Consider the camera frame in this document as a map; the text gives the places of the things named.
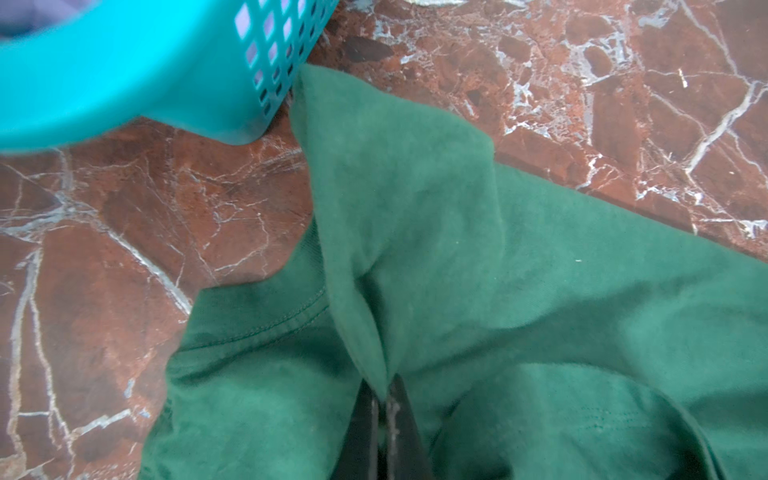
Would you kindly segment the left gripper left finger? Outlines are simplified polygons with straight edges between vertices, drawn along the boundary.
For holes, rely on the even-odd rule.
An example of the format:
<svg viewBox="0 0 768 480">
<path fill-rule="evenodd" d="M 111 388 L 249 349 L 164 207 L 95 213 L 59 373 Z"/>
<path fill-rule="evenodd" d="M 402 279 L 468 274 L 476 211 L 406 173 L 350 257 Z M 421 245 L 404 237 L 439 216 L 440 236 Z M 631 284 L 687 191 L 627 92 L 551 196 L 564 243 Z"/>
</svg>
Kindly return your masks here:
<svg viewBox="0 0 768 480">
<path fill-rule="evenodd" d="M 379 410 L 378 397 L 363 380 L 331 480 L 378 478 Z"/>
</svg>

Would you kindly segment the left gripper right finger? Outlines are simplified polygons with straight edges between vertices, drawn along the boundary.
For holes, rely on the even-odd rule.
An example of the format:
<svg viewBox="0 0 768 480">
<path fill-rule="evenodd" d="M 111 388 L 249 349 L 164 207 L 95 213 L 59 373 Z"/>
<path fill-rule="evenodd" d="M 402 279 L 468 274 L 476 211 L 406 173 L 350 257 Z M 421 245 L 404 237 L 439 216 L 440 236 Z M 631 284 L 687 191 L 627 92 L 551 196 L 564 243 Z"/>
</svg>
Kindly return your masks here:
<svg viewBox="0 0 768 480">
<path fill-rule="evenodd" d="M 432 480 L 430 460 L 422 445 L 418 425 L 403 378 L 396 375 L 386 400 L 387 480 Z"/>
</svg>

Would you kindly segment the dark green t shirt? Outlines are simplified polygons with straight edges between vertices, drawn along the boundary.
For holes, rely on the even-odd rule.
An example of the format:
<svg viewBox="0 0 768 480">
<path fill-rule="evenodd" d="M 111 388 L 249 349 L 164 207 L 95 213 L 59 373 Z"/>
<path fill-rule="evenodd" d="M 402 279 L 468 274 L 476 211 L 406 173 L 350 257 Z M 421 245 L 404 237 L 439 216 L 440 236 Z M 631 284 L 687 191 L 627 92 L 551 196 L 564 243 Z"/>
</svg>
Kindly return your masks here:
<svg viewBox="0 0 768 480">
<path fill-rule="evenodd" d="M 327 479 L 402 379 L 439 479 L 763 479 L 767 267 L 496 162 L 470 123 L 303 66 L 313 215 L 197 296 L 143 479 Z"/>
</svg>

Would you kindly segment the teal plastic laundry basket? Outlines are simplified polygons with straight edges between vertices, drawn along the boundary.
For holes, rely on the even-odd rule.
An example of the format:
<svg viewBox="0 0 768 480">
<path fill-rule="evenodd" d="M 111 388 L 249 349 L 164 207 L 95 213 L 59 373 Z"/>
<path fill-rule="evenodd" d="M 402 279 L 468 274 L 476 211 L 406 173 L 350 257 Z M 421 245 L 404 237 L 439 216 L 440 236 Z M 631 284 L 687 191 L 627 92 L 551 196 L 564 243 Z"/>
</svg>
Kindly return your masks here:
<svg viewBox="0 0 768 480">
<path fill-rule="evenodd" d="M 96 137 L 137 117 L 229 145 L 268 129 L 336 3 L 96 1 L 1 36 L 1 149 Z"/>
</svg>

